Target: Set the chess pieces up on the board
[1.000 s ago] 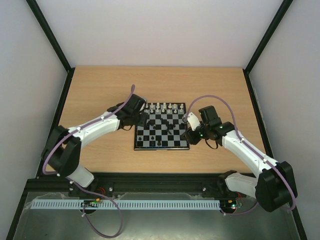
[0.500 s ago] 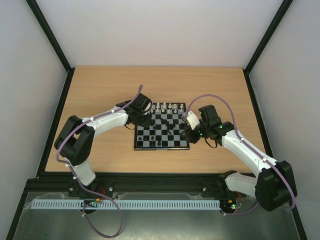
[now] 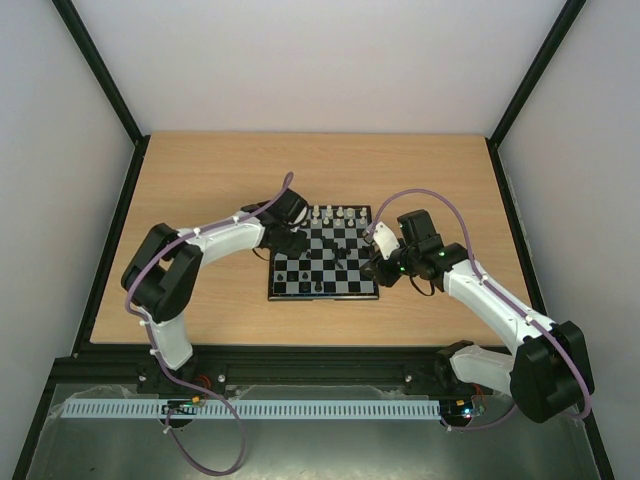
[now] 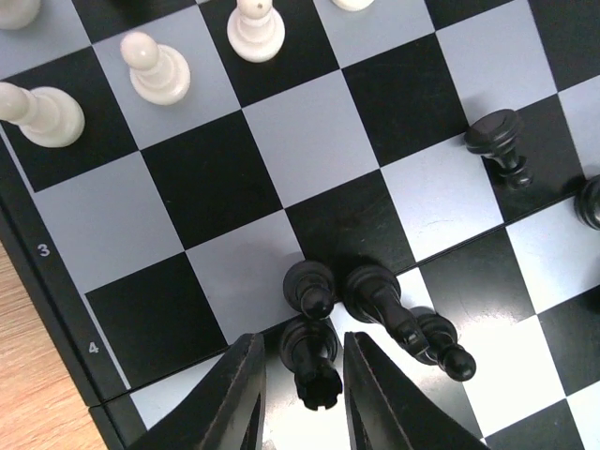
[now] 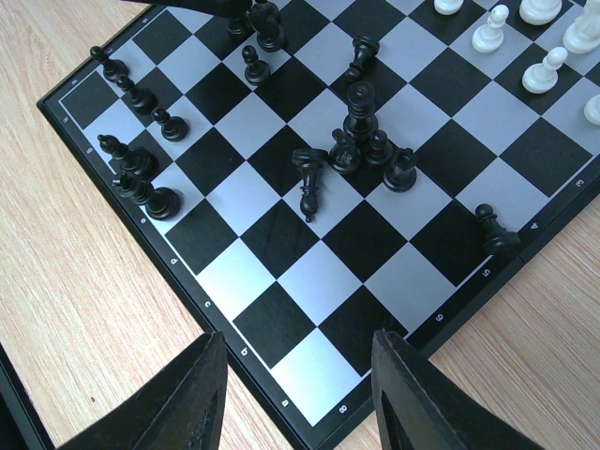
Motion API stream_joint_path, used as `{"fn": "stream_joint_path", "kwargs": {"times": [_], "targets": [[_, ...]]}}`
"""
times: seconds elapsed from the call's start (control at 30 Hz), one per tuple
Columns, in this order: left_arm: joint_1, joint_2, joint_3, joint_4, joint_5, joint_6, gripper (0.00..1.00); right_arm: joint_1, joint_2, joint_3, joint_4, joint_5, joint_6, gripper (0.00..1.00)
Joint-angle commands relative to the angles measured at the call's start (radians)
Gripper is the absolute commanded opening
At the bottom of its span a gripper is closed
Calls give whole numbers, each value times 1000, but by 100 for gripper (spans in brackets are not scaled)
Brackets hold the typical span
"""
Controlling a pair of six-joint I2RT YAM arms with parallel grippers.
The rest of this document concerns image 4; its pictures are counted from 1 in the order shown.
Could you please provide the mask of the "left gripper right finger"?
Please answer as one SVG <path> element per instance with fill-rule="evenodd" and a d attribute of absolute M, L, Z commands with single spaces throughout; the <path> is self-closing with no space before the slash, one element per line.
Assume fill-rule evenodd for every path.
<path fill-rule="evenodd" d="M 364 333 L 344 335 L 344 397 L 352 449 L 486 446 L 438 408 Z"/>

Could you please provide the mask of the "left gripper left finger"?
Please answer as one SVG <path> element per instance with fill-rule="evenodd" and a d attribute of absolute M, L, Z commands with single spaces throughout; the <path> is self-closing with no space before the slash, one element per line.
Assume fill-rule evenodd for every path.
<path fill-rule="evenodd" d="M 244 334 L 188 396 L 131 449 L 260 449 L 266 367 L 261 334 Z"/>

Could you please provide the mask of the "black rook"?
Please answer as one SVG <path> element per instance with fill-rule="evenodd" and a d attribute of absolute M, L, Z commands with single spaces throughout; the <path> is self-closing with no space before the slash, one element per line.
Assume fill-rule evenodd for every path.
<path fill-rule="evenodd" d="M 294 376 L 297 396 L 309 410 L 328 410 L 338 403 L 343 385 L 335 367 L 337 355 L 338 338 L 326 320 L 299 316 L 285 327 L 279 356 Z"/>

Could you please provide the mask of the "black grey chess board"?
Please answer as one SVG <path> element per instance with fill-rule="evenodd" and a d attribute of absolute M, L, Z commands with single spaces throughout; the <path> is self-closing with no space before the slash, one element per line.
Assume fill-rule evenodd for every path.
<path fill-rule="evenodd" d="M 280 363 L 282 280 L 378 263 L 407 308 L 456 327 L 465 383 L 336 305 L 492 449 L 599 445 L 599 233 L 575 212 L 599 172 L 595 1 L 278 1 L 286 37 L 240 58 L 232 1 L 45 1 L 1 34 L 1 79 L 85 116 L 46 149 L 1 126 L 3 243 L 106 445 L 171 412 L 244 333 L 267 347 L 263 445 L 346 449 L 342 404 L 307 410 Z M 141 98 L 130 32 L 186 59 L 169 106 Z M 464 135 L 518 112 L 532 183 L 511 189 Z"/>

